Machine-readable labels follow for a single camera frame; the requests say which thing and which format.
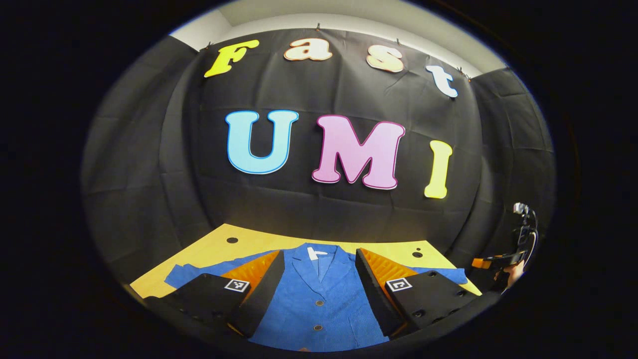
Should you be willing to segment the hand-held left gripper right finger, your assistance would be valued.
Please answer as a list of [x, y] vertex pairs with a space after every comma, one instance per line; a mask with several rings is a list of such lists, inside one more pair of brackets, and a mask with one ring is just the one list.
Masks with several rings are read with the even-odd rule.
[[365, 248], [355, 267], [385, 336], [406, 336], [437, 324], [479, 296], [442, 269], [417, 271]]

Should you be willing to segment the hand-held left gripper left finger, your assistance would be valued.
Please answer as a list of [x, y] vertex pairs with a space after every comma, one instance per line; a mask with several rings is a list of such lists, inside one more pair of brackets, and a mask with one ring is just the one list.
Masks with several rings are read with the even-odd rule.
[[223, 275], [203, 273], [163, 297], [150, 309], [192, 336], [250, 338], [273, 300], [284, 273], [282, 250], [249, 261]]

